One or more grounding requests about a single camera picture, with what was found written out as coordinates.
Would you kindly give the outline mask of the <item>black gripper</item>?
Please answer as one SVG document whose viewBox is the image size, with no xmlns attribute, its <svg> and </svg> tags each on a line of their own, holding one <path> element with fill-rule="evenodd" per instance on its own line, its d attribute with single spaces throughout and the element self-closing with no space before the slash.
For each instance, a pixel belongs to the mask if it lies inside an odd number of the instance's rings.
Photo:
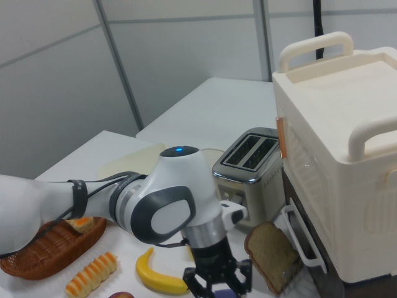
<svg viewBox="0 0 397 298">
<path fill-rule="evenodd" d="M 185 268 L 183 280 L 194 297 L 214 298 L 214 284 L 227 284 L 236 294 L 252 291 L 252 262 L 237 261 L 227 237 L 206 248 L 191 248 L 195 267 Z"/>
</svg>

